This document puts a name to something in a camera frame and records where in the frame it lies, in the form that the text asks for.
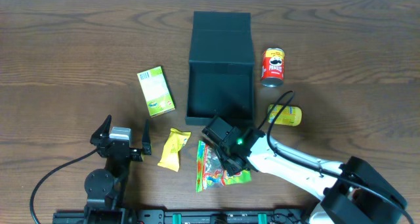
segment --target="green carton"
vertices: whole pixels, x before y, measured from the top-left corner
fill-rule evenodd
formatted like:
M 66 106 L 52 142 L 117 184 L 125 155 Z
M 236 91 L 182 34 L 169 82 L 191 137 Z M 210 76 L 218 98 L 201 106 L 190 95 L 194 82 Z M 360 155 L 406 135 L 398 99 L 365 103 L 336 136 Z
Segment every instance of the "green carton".
M 161 66 L 140 72 L 137 77 L 151 117 L 175 110 Z

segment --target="black box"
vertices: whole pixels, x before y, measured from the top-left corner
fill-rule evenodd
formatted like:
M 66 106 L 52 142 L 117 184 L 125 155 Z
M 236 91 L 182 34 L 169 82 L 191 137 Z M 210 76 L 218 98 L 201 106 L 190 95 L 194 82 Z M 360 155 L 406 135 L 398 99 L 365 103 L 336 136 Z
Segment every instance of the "black box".
M 232 125 L 253 125 L 249 13 L 194 12 L 189 63 L 187 125 L 207 125 L 216 114 Z

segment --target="wood grain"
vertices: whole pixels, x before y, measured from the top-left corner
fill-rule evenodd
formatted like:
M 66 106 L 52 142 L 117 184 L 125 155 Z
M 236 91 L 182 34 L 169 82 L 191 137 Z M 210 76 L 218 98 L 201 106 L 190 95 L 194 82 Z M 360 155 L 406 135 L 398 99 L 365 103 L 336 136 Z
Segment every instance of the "wood grain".
M 267 47 L 286 52 L 282 88 L 255 82 L 257 121 L 281 92 L 295 90 L 302 124 L 275 127 L 273 136 L 318 157 L 369 161 L 420 221 L 420 0 L 0 0 L 0 223 L 32 222 L 36 182 L 92 150 L 91 133 L 108 114 L 113 125 L 131 127 L 140 146 L 149 116 L 136 73 L 159 65 L 177 109 L 151 120 L 153 155 L 132 165 L 127 205 L 314 201 L 255 172 L 248 184 L 194 192 L 202 127 L 184 122 L 193 11 L 250 12 L 257 65 Z M 178 173 L 156 166 L 171 127 L 192 132 Z M 104 162 L 92 156 L 50 177 L 35 200 L 41 222 L 56 210 L 80 210 L 85 176 Z

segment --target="black cable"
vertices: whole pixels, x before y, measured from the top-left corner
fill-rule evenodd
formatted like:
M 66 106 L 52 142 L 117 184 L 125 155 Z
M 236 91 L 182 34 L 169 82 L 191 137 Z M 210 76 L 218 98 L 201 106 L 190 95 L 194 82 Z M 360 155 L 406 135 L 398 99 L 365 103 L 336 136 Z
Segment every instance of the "black cable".
M 284 93 L 281 97 L 280 97 L 280 99 L 282 99 L 286 94 L 288 94 L 290 91 L 288 91 L 288 92 L 286 92 L 286 93 Z M 371 194 L 373 194 L 373 195 L 375 195 L 375 196 L 377 196 L 378 198 L 380 198 L 380 199 L 382 199 L 382 201 L 384 201 L 384 202 L 386 202 L 387 204 L 389 204 L 389 205 L 391 205 L 393 208 L 395 208 L 395 209 L 397 209 L 399 212 L 401 212 L 401 214 L 402 215 L 404 215 L 406 218 L 407 218 L 407 220 L 408 220 L 408 222 L 410 223 L 410 224 L 414 224 L 414 221 L 413 221 L 413 219 L 411 218 L 411 216 L 408 214 L 408 212 L 401 206 L 401 205 L 399 205 L 399 204 L 396 204 L 395 202 L 393 202 L 393 201 L 391 201 L 391 200 L 389 200 L 387 197 L 385 197 L 385 196 L 383 196 L 382 194 L 380 194 L 380 193 L 378 193 L 378 192 L 376 192 L 376 191 L 374 191 L 374 190 L 372 190 L 372 189 L 370 189 L 369 187 L 367 187 L 367 186 L 365 186 L 365 185 L 361 185 L 361 184 L 359 184 L 359 183 L 357 183 L 357 182 L 354 182 L 354 181 L 351 181 L 350 179 L 347 179 L 347 178 L 345 178 L 345 177 L 342 177 L 342 176 L 340 176 L 340 175 L 338 175 L 338 174 L 336 174 L 336 173 L 334 173 L 334 172 L 332 172 L 332 171 L 328 171 L 328 170 L 324 170 L 324 169 L 322 169 L 322 168 L 319 168 L 319 167 L 314 167 L 314 166 L 311 166 L 311 165 L 309 165 L 309 164 L 306 164 L 306 163 L 304 163 L 304 162 L 301 162 L 301 161 L 298 161 L 298 160 L 296 160 L 296 159 L 294 159 L 294 158 L 291 158 L 291 157 L 289 157 L 289 156 L 287 156 L 287 155 L 285 155 L 285 154 L 283 154 L 280 150 L 279 150 L 279 148 L 277 148 L 277 147 L 274 147 L 272 144 L 271 144 L 271 141 L 270 141 L 270 134 L 271 134 L 271 130 L 272 130 L 272 128 L 273 128 L 273 125 L 274 125 L 274 122 L 277 120 L 277 118 L 279 117 L 279 115 L 284 111 L 284 109 L 286 108 L 286 106 L 290 103 L 290 101 L 293 99 L 293 97 L 295 96 L 295 94 L 293 93 L 292 94 L 292 96 L 290 97 L 290 99 L 282 106 L 282 108 L 280 109 L 280 111 L 276 114 L 276 116 L 274 117 L 274 119 L 271 121 L 271 124 L 270 124 L 270 127 L 268 127 L 268 130 L 267 130 L 267 143 L 268 143 L 268 145 L 269 145 L 269 147 L 274 151 L 274 153 L 275 154 L 277 154 L 278 156 L 281 156 L 282 158 L 284 158 L 284 159 L 286 159 L 286 160 L 288 160 L 288 161 L 290 161 L 290 162 L 293 162 L 293 163 L 295 163 L 295 164 L 297 164 L 297 165 L 299 165 L 299 166 L 302 166 L 302 167 L 304 167 L 304 168 L 307 168 L 307 169 L 311 169 L 312 171 L 316 171 L 316 172 L 319 172 L 320 174 L 322 174 L 322 175 L 329 175 L 329 176 L 331 176 L 331 177 L 334 177 L 334 178 L 336 178 L 337 180 L 340 180 L 340 181 L 342 181 L 342 182 L 345 182 L 345 183 L 347 183 L 348 185 L 351 185 L 351 186 L 353 186 L 353 187 L 358 187 L 358 188 L 360 188 L 360 189 L 362 189 L 362 190 L 364 190 L 364 191 L 367 191 L 367 192 L 369 192 L 369 193 L 371 193 Z M 278 103 L 280 103 L 280 100 L 277 100 L 277 102 L 274 104 L 274 106 L 272 107 L 272 108 L 274 108 L 275 106 L 277 106 L 278 105 Z
M 94 154 L 95 152 L 97 152 L 99 150 L 99 148 L 96 148 L 96 149 L 94 149 L 92 152 L 90 152 L 90 153 L 88 153 L 88 154 L 86 154 L 86 155 L 84 155 L 84 156 L 81 156 L 80 158 L 76 158 L 75 160 L 72 160 L 72 161 L 70 161 L 70 162 L 66 162 L 65 164 L 62 164 L 61 166 L 58 166 L 57 168 L 54 168 L 52 171 L 50 171 L 50 172 L 48 172 L 48 174 L 46 174 L 39 182 L 38 182 L 38 184 L 35 186 L 35 188 L 33 189 L 33 191 L 32 191 L 32 195 L 31 195 L 31 200 L 30 200 L 30 202 L 29 202 L 29 209 L 31 210 L 31 215 L 32 215 L 32 218 L 33 218 L 33 221 L 36 223 L 36 224 L 41 224 L 40 222 L 39 222 L 39 220 L 38 220 L 38 217 L 37 217 L 37 215 L 35 214 L 35 210 L 34 210 L 34 208 L 33 208 L 33 201 L 35 200 L 35 194 L 37 193 L 37 191 L 38 191 L 38 189 L 39 189 L 39 187 L 42 185 L 42 183 L 48 178 L 48 177 L 50 177 L 52 174 L 54 174 L 56 171 L 58 171 L 58 170 L 60 170 L 61 168 L 64 168 L 64 167 L 66 167 L 66 166 L 68 166 L 68 165 L 72 165 L 73 163 L 76 163 L 76 162 L 78 162 L 78 161 L 81 161 L 81 160 L 83 160 L 83 159 L 85 159 L 85 158 L 87 158 L 87 157 L 89 157 L 90 155 L 92 155 L 92 154 Z
M 293 215 L 293 216 L 291 216 L 291 217 L 294 217 L 294 218 L 296 219 L 296 221 L 292 221 L 288 215 L 284 215 L 284 214 L 282 214 L 282 213 L 277 213 L 276 215 L 280 215 L 280 216 L 282 216 L 282 217 L 287 218 L 287 220 L 289 220 L 291 224 L 295 224 L 295 223 L 298 223 L 298 222 L 300 222 L 300 221 L 301 221 L 301 220 L 298 220 L 298 219 L 295 217 L 295 215 Z M 279 223 L 281 223 L 281 224 L 286 224 L 286 223 L 287 223 L 287 221 L 282 221 L 282 222 L 279 222 Z
M 301 221 L 300 219 L 297 219 L 297 217 L 295 216 L 295 214 L 293 214 L 293 213 L 290 211 L 290 209 L 287 209 L 287 210 L 289 211 L 288 216 L 290 216 L 290 214 L 291 214 L 291 216 L 292 216 L 294 219 L 296 219 L 296 221 L 294 221 L 294 223 L 298 223 L 298 222 L 300 222 L 300 221 Z

